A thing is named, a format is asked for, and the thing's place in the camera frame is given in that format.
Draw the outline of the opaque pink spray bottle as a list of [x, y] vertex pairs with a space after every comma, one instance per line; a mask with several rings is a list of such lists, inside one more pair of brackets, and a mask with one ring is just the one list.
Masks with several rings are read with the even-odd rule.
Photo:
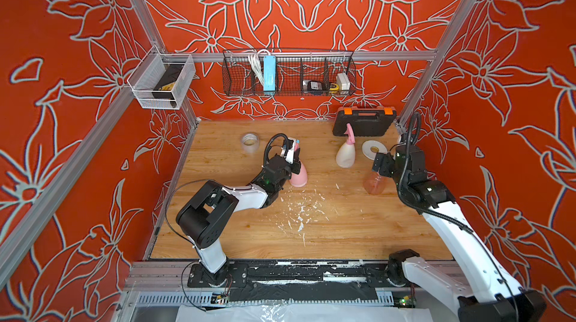
[[308, 172], [303, 162], [301, 163], [299, 173], [292, 173], [289, 181], [295, 188], [302, 188], [308, 183]]

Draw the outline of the transparent pink spray bottle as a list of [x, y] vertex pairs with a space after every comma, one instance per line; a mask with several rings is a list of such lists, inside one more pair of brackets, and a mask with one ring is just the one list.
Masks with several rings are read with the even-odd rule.
[[368, 194], [379, 195], [384, 191], [387, 180], [388, 178], [382, 176], [380, 173], [371, 171], [366, 175], [363, 187]]

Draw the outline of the white spray bottle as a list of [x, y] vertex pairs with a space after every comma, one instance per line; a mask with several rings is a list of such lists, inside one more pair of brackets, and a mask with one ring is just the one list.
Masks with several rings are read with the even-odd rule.
[[356, 147], [354, 144], [347, 142], [342, 144], [335, 157], [337, 165], [341, 168], [351, 168], [356, 161], [355, 151]]

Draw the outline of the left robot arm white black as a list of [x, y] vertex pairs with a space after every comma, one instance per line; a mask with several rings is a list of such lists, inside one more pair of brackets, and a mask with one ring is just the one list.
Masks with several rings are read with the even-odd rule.
[[176, 236], [195, 249], [202, 271], [210, 285], [231, 284], [229, 258], [220, 237], [234, 213], [261, 210], [271, 206], [287, 181], [301, 172], [300, 141], [284, 133], [273, 135], [264, 150], [259, 174], [246, 186], [225, 186], [213, 179], [202, 179], [202, 186], [176, 214]]

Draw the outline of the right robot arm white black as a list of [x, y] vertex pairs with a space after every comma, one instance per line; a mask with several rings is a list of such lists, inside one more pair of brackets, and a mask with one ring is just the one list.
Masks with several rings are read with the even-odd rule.
[[459, 321], [539, 321], [547, 308], [544, 297], [521, 286], [480, 240], [446, 185], [428, 178], [424, 152], [416, 144], [421, 125], [420, 113], [413, 113], [395, 153], [378, 153], [373, 171], [394, 181], [400, 201], [438, 233], [466, 280], [459, 282], [404, 249], [388, 257], [388, 283], [425, 289]]

